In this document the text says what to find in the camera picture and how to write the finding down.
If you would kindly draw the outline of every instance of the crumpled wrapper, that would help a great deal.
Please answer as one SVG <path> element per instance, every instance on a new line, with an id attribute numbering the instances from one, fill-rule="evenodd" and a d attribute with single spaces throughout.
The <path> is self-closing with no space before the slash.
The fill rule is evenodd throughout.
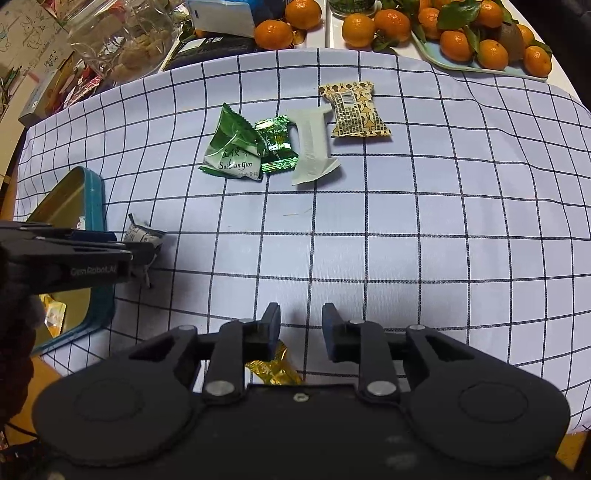
<path id="1" fill-rule="evenodd" d="M 287 347 L 279 340 L 275 358 L 270 362 L 254 360 L 246 364 L 252 373 L 259 377 L 265 385 L 301 385 L 300 374 L 287 358 Z"/>

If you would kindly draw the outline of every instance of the orange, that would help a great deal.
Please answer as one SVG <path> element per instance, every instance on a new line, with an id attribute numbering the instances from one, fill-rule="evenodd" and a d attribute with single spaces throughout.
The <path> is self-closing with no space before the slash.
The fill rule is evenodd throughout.
<path id="1" fill-rule="evenodd" d="M 437 8 L 438 10 L 441 10 L 443 5 L 447 5 L 452 2 L 457 2 L 459 0 L 431 0 L 431 1 L 433 2 L 433 7 Z"/>
<path id="2" fill-rule="evenodd" d="M 488 28 L 500 27 L 503 23 L 503 9 L 492 0 L 482 0 L 476 21 Z"/>
<path id="3" fill-rule="evenodd" d="M 534 77 L 547 77 L 552 71 L 552 59 L 541 47 L 527 47 L 523 57 L 525 69 Z"/>
<path id="4" fill-rule="evenodd" d="M 367 15 L 351 14 L 343 20 L 343 40 L 354 48 L 367 47 L 375 35 L 374 21 Z"/>
<path id="5" fill-rule="evenodd" d="M 376 30 L 384 32 L 386 38 L 398 41 L 407 41 L 410 38 L 410 20 L 398 10 L 380 10 L 374 16 L 374 25 Z"/>
<path id="6" fill-rule="evenodd" d="M 293 0 L 285 8 L 285 20 L 302 30 L 314 28 L 321 18 L 322 9 L 314 0 Z"/>
<path id="7" fill-rule="evenodd" d="M 255 42 L 266 50 L 289 48 L 293 39 L 291 27 L 279 20 L 265 20 L 255 28 Z"/>
<path id="8" fill-rule="evenodd" d="M 418 13 L 418 21 L 423 27 L 425 36 L 431 40 L 439 40 L 441 30 L 437 28 L 437 17 L 439 10 L 437 8 L 424 8 Z"/>
<path id="9" fill-rule="evenodd" d="M 505 70 L 509 65 L 509 54 L 496 40 L 482 40 L 479 46 L 478 62 L 486 69 Z"/>
<path id="10" fill-rule="evenodd" d="M 474 54 L 466 36 L 456 30 L 443 32 L 439 45 L 443 54 L 450 60 L 468 61 Z"/>
<path id="11" fill-rule="evenodd" d="M 525 48 L 529 47 L 534 41 L 534 33 L 525 25 L 518 24 L 517 27 L 521 30 L 521 36 L 523 37 Z"/>

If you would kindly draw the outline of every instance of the paper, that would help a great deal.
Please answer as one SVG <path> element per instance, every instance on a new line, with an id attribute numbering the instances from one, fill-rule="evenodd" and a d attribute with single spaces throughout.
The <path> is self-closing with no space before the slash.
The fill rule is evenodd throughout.
<path id="1" fill-rule="evenodd" d="M 197 30 L 254 38 L 251 8 L 244 2 L 189 0 L 187 5 Z"/>
<path id="2" fill-rule="evenodd" d="M 72 49 L 67 32 L 35 0 L 12 0 L 0 9 L 0 66 L 22 67 L 36 79 L 57 69 Z"/>
<path id="3" fill-rule="evenodd" d="M 326 104 L 287 112 L 300 136 L 300 158 L 292 177 L 293 185 L 318 180 L 340 165 L 336 158 L 328 155 L 324 115 L 331 110 L 332 107 Z"/>

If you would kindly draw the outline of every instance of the white candy wrapper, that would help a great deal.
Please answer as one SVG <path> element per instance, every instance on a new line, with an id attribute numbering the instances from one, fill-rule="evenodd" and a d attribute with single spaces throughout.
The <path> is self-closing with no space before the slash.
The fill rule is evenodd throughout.
<path id="1" fill-rule="evenodd" d="M 325 104 L 287 112 L 300 136 L 300 158 L 292 176 L 293 185 L 318 180 L 340 165 L 336 158 L 328 154 L 324 115 L 331 110 L 332 107 Z"/>
<path id="2" fill-rule="evenodd" d="M 151 288 L 152 284 L 150 283 L 150 277 L 148 275 L 148 269 L 156 260 L 158 253 L 160 252 L 160 248 L 162 246 L 162 242 L 164 241 L 165 232 L 161 230 L 155 230 L 150 228 L 147 225 L 142 225 L 140 223 L 136 223 L 134 220 L 133 214 L 129 214 L 129 220 L 131 221 L 131 225 L 125 232 L 123 237 L 124 242 L 150 242 L 154 245 L 154 257 L 152 261 L 148 265 L 143 265 L 141 267 L 134 267 L 132 268 L 131 274 L 134 277 L 140 278 L 146 287 Z"/>

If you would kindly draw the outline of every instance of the beige patterned candy wrapper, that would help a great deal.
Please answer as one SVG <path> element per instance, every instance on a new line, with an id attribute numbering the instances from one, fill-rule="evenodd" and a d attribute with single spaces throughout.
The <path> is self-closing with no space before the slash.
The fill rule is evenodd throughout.
<path id="1" fill-rule="evenodd" d="M 329 83 L 319 93 L 333 105 L 336 127 L 333 137 L 384 137 L 390 130 L 379 117 L 371 98 L 372 82 Z"/>

